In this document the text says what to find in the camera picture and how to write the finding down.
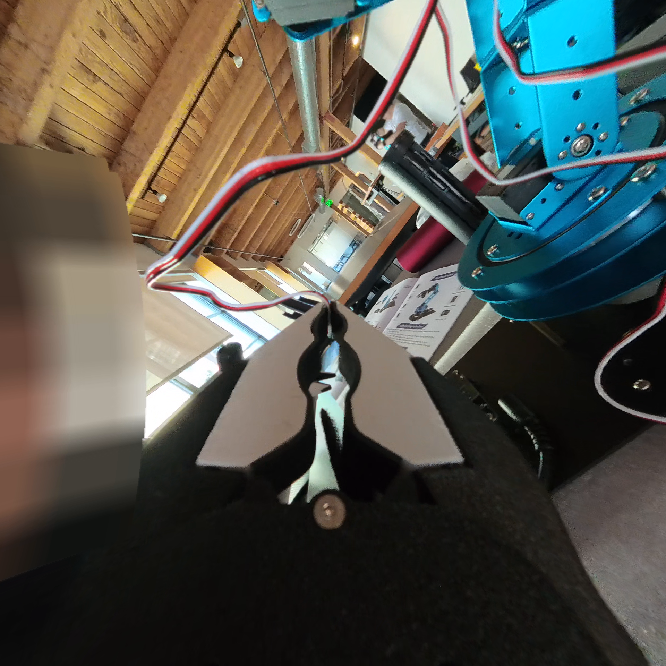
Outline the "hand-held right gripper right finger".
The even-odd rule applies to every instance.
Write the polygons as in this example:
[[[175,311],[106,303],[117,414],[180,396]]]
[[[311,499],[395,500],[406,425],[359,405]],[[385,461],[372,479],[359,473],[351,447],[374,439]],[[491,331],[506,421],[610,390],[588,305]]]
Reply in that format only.
[[[337,303],[332,304],[332,336],[348,385],[346,415],[359,434],[417,468],[463,463],[404,348]]]

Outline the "printed instruction manual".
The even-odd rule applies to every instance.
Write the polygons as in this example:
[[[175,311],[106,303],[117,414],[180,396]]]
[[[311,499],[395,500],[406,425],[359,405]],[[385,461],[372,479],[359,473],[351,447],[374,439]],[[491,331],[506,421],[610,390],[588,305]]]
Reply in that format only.
[[[472,297],[449,265],[387,289],[365,321],[410,355],[431,360]]]

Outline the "blue toy robot arm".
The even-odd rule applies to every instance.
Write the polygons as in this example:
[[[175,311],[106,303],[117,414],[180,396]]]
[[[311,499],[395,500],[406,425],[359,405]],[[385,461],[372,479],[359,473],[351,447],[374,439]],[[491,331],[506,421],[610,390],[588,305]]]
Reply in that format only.
[[[665,56],[652,51],[612,54],[612,10],[604,31],[565,30],[568,1],[525,1],[510,9],[494,5],[491,45],[478,43],[481,84],[490,121],[500,113],[500,95],[518,89],[517,144],[495,138],[500,180],[472,152],[459,113],[460,132],[475,168],[487,179],[476,197],[487,217],[473,233],[458,264],[463,287],[489,306],[490,314],[515,321],[543,321],[595,308],[665,275],[665,77],[645,91],[617,96],[616,71]],[[318,342],[298,371],[314,370],[316,352],[332,336],[332,304],[313,325]],[[463,463],[471,465],[477,444],[510,451],[512,439],[487,426],[479,410],[454,392],[423,358],[414,367],[441,413]],[[359,434],[346,415],[342,434],[327,441],[339,494],[365,499],[387,494],[424,470]]]

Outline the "dark tall bottle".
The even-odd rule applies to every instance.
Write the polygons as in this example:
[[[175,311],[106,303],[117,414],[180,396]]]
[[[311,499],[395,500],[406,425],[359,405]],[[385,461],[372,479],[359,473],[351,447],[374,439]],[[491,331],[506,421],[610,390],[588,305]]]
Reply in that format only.
[[[379,171],[465,245],[487,217],[487,209],[472,191],[407,130],[394,139]]]

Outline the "dark red cylinder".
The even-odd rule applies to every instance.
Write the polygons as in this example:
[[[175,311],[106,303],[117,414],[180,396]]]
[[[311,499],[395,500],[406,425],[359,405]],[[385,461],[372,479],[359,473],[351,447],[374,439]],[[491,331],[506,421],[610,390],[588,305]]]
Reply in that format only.
[[[396,254],[395,260],[409,273],[421,271],[428,262],[455,240],[454,235],[425,208],[416,217],[416,231]]]

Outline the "large paned window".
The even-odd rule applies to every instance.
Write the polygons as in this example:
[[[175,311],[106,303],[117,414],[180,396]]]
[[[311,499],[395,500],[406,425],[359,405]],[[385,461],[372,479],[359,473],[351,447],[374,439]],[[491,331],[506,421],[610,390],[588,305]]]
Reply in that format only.
[[[245,358],[279,329],[254,312],[228,312],[191,293],[142,285],[146,346],[145,433],[150,437],[219,372],[217,352],[237,343]]]

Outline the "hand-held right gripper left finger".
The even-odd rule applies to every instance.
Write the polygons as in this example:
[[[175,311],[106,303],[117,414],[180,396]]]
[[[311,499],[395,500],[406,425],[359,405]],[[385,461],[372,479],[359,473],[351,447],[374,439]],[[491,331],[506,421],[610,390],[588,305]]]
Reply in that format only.
[[[248,359],[198,454],[198,466],[246,468],[300,431],[321,362],[315,359],[313,372],[298,371],[298,364],[318,342],[312,327],[327,310],[324,304],[311,308]]]

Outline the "silver ceiling duct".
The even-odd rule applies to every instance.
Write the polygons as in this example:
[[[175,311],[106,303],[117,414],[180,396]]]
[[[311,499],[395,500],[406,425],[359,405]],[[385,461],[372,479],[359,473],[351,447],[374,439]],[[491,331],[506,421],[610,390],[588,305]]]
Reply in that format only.
[[[321,150],[321,122],[314,39],[297,41],[287,37],[287,44],[304,135],[302,150],[317,153]]]

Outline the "white foam sheet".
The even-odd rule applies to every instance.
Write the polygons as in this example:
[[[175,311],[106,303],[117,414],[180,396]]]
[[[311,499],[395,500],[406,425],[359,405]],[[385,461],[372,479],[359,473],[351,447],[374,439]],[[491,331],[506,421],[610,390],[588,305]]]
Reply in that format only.
[[[555,449],[554,503],[588,574],[651,665],[665,664],[665,427],[595,391],[604,353],[655,297],[546,322],[511,322],[472,298],[434,354],[495,406],[515,397]]]

